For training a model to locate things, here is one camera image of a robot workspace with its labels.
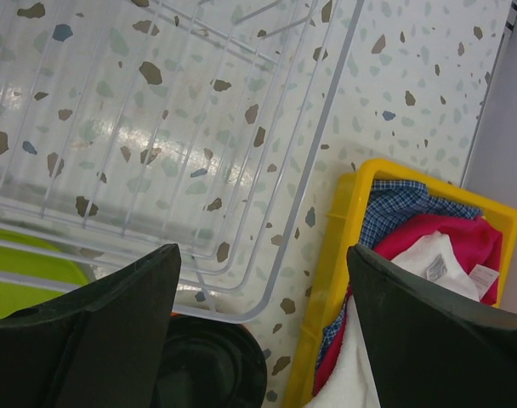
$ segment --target pink fabric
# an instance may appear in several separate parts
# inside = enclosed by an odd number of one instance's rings
[[[499,269],[503,235],[482,217],[465,219],[432,214],[416,215],[379,242],[374,252],[390,261],[411,247],[423,235],[432,234],[435,231],[449,235],[455,257],[467,274],[477,264],[494,270]],[[481,302],[495,304],[497,290],[498,280]]]
[[[347,296],[345,297],[345,305],[347,304],[347,300],[349,300],[352,294],[353,292],[351,291],[351,286],[349,286],[347,288]],[[336,362],[338,361],[338,355],[340,354],[340,349],[342,348],[342,341],[344,340],[345,325],[347,323],[347,319],[348,315],[346,313],[345,319],[342,322],[340,330],[338,331],[338,333],[336,333],[336,336],[334,337],[334,340],[332,340],[332,343],[329,346],[327,353],[323,357],[321,365],[319,365],[319,368],[315,373],[315,380],[313,384],[314,396],[317,395],[319,391],[321,391],[323,386],[327,383],[328,378],[332,374],[332,370],[334,370],[334,367],[336,366]]]

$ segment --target green plate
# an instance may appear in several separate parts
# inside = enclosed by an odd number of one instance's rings
[[[0,229],[0,240],[61,252],[39,238]],[[76,263],[0,246],[0,271],[83,286],[88,278]],[[13,312],[58,297],[47,289],[0,282],[0,319]]]

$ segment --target white wall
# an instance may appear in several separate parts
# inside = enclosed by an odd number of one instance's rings
[[[494,75],[463,186],[517,208],[517,24]],[[517,246],[501,307],[517,313]]]

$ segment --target yellow bin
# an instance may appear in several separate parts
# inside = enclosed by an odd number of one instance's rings
[[[498,302],[494,306],[498,307],[502,299],[517,238],[517,211],[391,161],[366,161],[357,173],[345,174],[338,181],[332,210],[327,215],[327,232],[285,393],[283,404],[286,408],[300,407],[311,400],[322,329],[334,321],[342,308],[349,280],[347,250],[359,241],[368,196],[375,179],[416,180],[426,184],[432,196],[481,208],[486,220],[503,233]]]

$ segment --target white towel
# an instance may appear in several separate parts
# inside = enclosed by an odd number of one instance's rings
[[[347,324],[338,362],[308,408],[380,408],[355,300],[347,304]]]
[[[424,235],[397,255],[393,264],[466,298],[480,301],[478,289],[455,258],[449,235]]]

